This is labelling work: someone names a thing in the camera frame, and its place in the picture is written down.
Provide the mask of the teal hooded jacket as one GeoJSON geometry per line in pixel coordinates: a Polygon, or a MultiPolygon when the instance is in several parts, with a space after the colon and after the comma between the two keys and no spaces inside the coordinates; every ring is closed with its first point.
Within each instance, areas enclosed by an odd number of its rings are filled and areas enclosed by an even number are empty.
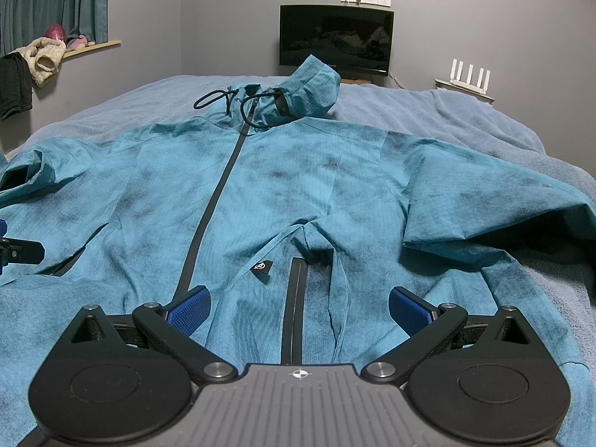
{"type": "Polygon", "coordinates": [[[274,363],[303,321],[308,363],[362,367],[401,342],[406,286],[473,314],[516,306],[570,384],[559,442],[595,442],[595,384],[565,313],[520,255],[587,265],[594,193],[478,151],[329,115],[338,74],[311,58],[275,89],[107,142],[47,138],[1,162],[9,233],[44,245],[1,279],[1,442],[34,425],[29,384],[80,308],[121,315],[205,286],[193,338],[236,367],[274,363]]]}

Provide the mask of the black hanging garment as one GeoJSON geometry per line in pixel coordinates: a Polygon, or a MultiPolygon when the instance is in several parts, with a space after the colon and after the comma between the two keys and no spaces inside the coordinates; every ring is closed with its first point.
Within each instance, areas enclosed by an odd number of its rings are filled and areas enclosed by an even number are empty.
{"type": "Polygon", "coordinates": [[[1,58],[1,119],[32,109],[31,76],[26,60],[19,53],[1,58]]]}

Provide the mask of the cream fleece garment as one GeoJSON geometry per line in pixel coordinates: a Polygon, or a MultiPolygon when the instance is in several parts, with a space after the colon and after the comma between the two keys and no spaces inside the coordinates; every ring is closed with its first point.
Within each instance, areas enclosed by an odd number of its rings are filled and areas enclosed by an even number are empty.
{"type": "Polygon", "coordinates": [[[29,45],[12,51],[24,58],[37,88],[42,88],[50,78],[58,74],[65,52],[66,44],[63,41],[47,37],[36,38],[29,45]]]}

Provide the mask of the wooden window sill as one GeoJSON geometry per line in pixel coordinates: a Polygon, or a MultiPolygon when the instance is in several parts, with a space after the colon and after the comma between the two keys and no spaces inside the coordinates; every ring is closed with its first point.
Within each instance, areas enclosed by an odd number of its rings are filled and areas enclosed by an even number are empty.
{"type": "Polygon", "coordinates": [[[114,39],[114,41],[101,42],[101,44],[88,44],[86,47],[75,48],[74,50],[68,50],[65,52],[63,59],[68,60],[69,58],[79,57],[82,54],[95,53],[95,51],[108,50],[112,47],[120,47],[122,41],[120,39],[114,39]]]}

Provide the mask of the pink object on sill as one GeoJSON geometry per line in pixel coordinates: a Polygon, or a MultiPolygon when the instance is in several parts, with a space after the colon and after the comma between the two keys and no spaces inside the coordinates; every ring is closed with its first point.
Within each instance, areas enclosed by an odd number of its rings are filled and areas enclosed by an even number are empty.
{"type": "Polygon", "coordinates": [[[64,42],[69,51],[79,50],[79,48],[88,45],[87,37],[84,34],[80,34],[78,37],[68,37],[65,28],[58,23],[51,24],[45,31],[44,37],[64,42]]]}

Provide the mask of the blue bed blanket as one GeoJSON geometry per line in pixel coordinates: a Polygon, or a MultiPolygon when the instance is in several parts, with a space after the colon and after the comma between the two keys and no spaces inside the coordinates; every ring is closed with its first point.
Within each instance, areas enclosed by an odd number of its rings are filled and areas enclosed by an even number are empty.
{"type": "MultiPolygon", "coordinates": [[[[25,148],[51,137],[111,141],[135,127],[190,119],[196,99],[234,84],[281,83],[279,77],[180,75],[141,86],[33,132],[25,148]]],[[[571,185],[589,198],[595,180],[582,168],[549,156],[527,126],[473,97],[443,90],[407,91],[373,84],[340,87],[333,120],[451,142],[521,165],[571,185]]],[[[518,256],[571,327],[590,369],[595,367],[595,269],[585,259],[518,256]]]]}

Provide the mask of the teal window curtain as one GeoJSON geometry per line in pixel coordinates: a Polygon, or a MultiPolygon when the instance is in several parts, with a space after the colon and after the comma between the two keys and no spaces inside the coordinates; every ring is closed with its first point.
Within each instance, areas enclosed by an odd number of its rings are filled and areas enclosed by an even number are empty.
{"type": "Polygon", "coordinates": [[[43,37],[53,24],[68,39],[83,34],[89,41],[108,39],[108,0],[1,0],[1,53],[43,37]]]}

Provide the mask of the white wifi router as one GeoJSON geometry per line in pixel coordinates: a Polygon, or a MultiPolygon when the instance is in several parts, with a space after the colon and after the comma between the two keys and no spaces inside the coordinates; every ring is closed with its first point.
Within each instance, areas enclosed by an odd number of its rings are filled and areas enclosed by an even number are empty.
{"type": "Polygon", "coordinates": [[[473,64],[465,64],[462,60],[454,58],[451,61],[450,75],[446,80],[435,79],[434,88],[463,93],[493,105],[495,99],[489,95],[491,77],[489,69],[476,68],[473,64]]]}

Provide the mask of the black monitor screen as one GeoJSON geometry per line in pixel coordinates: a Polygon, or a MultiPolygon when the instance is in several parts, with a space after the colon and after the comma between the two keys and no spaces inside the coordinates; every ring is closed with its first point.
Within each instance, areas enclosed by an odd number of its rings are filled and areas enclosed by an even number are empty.
{"type": "Polygon", "coordinates": [[[283,4],[279,64],[298,67],[310,56],[338,71],[389,73],[394,12],[359,6],[283,4]]]}

